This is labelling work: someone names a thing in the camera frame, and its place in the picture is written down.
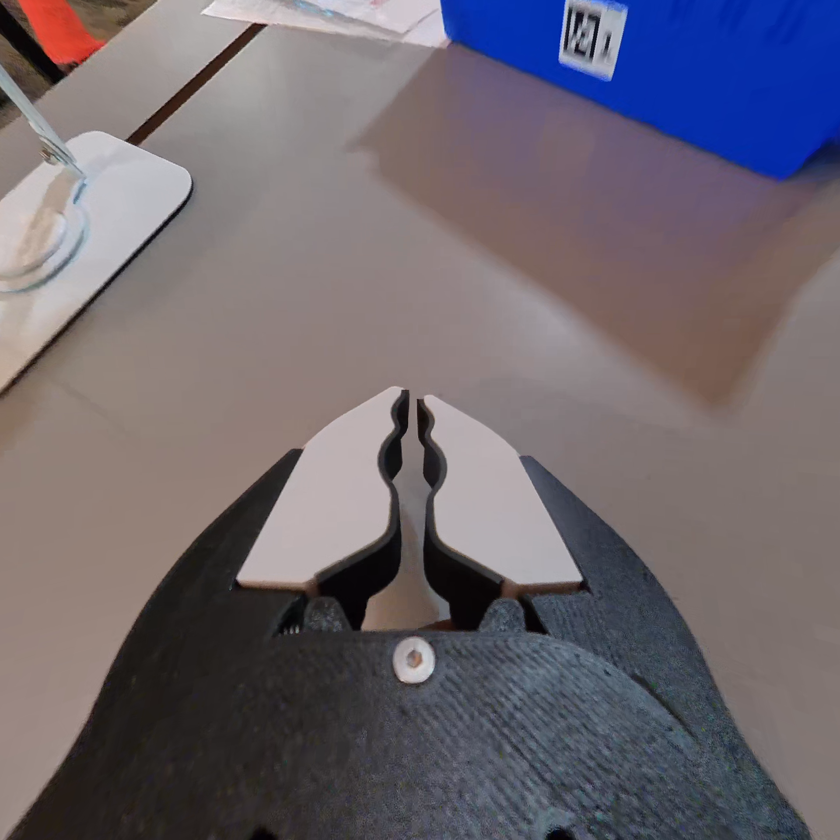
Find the orange cone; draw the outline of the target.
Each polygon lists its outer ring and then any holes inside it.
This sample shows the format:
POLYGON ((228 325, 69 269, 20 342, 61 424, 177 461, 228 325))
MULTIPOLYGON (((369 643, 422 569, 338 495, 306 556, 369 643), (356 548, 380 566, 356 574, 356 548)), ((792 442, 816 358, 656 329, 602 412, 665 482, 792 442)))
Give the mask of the orange cone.
POLYGON ((18 5, 47 57, 60 68, 77 67, 105 46, 88 32, 67 1, 19 1, 18 5))

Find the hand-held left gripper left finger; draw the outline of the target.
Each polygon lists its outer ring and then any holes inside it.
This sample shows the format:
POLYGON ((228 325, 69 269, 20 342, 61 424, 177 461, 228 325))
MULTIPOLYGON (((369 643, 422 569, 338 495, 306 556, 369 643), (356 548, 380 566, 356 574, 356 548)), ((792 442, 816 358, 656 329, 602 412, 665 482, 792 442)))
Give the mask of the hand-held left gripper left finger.
POLYGON ((402 558, 400 501, 408 390, 393 385, 317 432, 297 455, 240 567, 245 590, 334 599, 362 629, 402 558))

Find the white paper sheets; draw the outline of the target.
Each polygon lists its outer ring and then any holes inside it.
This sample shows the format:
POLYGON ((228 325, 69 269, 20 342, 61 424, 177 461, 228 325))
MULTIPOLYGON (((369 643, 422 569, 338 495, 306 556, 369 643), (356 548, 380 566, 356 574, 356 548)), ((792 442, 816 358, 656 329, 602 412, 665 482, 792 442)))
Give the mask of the white paper sheets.
POLYGON ((448 44, 439 1, 214 1, 203 15, 434 49, 448 44))

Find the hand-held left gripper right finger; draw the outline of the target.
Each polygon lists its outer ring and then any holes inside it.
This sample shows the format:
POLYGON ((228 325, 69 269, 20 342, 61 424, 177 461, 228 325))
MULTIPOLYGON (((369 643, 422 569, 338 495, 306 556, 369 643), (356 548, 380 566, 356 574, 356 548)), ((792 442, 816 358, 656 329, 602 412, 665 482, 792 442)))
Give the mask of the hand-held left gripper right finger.
POLYGON ((579 592, 585 578, 518 451, 439 397, 416 403, 429 485, 423 567, 455 629, 499 598, 579 592))

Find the blue plastic bin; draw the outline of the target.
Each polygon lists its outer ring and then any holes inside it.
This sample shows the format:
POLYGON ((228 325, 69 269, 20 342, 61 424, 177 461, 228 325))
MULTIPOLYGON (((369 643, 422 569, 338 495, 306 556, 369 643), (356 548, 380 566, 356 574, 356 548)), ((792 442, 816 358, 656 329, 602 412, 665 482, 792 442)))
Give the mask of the blue plastic bin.
POLYGON ((838 1, 444 1, 446 36, 753 172, 838 141, 838 1))

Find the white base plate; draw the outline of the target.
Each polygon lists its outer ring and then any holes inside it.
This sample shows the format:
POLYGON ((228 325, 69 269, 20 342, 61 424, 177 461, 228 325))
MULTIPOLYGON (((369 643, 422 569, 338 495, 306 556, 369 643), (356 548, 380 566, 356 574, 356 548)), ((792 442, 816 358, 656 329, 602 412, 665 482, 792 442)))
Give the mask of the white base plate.
POLYGON ((182 210, 193 179, 108 133, 63 141, 5 69, 1 79, 43 158, 1 202, 5 392, 182 210))

